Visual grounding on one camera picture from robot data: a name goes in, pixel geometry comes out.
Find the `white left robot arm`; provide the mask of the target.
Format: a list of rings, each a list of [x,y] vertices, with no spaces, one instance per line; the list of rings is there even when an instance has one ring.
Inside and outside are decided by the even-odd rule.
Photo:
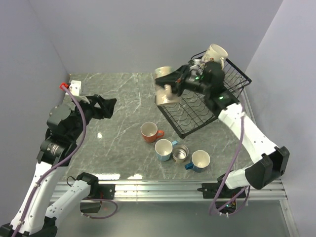
[[[1,226],[2,237],[54,237],[62,220],[81,200],[101,196],[99,179],[83,172],[68,191],[50,203],[59,179],[81,146],[77,139],[85,137],[92,119],[110,119],[116,102],[93,95],[76,101],[73,109],[64,104],[51,109],[31,185],[16,216]]]

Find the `green inside floral mug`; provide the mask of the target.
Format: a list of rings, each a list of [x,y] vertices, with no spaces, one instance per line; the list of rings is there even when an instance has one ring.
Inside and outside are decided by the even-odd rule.
[[[217,62],[224,68],[224,62],[228,57],[227,51],[217,44],[211,44],[201,59],[201,63]]]

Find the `orange mug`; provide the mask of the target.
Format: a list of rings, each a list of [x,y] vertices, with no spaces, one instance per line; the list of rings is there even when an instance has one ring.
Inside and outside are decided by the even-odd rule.
[[[144,141],[147,143],[153,143],[164,136],[164,131],[158,130],[157,125],[150,121],[142,124],[140,131]]]

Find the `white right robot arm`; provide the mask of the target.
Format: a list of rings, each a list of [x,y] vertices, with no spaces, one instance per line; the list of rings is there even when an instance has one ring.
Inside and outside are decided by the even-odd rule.
[[[175,71],[162,67],[155,70],[155,84],[165,91],[168,99],[180,97],[184,90],[204,95],[208,109],[242,142],[253,164],[231,170],[217,185],[222,197],[229,197],[235,188],[251,186],[262,189],[280,178],[288,163],[290,152],[267,138],[243,110],[242,103],[224,86],[225,72],[221,63],[193,60]]]

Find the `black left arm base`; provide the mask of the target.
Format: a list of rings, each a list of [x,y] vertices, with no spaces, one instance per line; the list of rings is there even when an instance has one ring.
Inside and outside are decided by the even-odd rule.
[[[92,188],[90,197],[95,199],[114,199],[115,184],[98,184]]]

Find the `light blue mug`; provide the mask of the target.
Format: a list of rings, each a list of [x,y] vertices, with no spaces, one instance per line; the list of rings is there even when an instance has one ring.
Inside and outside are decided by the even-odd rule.
[[[177,141],[170,142],[167,139],[160,139],[155,144],[155,152],[158,160],[167,161],[170,159],[173,147],[177,145]]]

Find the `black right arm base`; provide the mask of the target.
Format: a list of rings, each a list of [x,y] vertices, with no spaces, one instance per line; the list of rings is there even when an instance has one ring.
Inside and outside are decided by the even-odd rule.
[[[219,183],[202,183],[201,187],[197,188],[197,191],[202,193],[203,199],[213,199],[219,187]]]

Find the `beige floral mug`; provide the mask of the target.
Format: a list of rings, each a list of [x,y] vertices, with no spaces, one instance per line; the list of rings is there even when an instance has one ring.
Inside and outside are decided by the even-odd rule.
[[[156,81],[157,78],[166,76],[172,73],[173,71],[174,71],[173,68],[170,66],[157,68],[155,69],[154,80]],[[155,92],[156,92],[155,104],[157,106],[166,106],[166,105],[176,104],[180,102],[180,97],[172,93],[171,85],[168,85],[168,84],[164,86],[155,85]]]

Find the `dark blue handled mug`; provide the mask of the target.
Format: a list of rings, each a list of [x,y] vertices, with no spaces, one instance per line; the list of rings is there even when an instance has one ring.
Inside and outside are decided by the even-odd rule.
[[[186,170],[193,170],[194,172],[203,172],[210,164],[210,155],[203,150],[193,152],[191,160],[185,165]]]

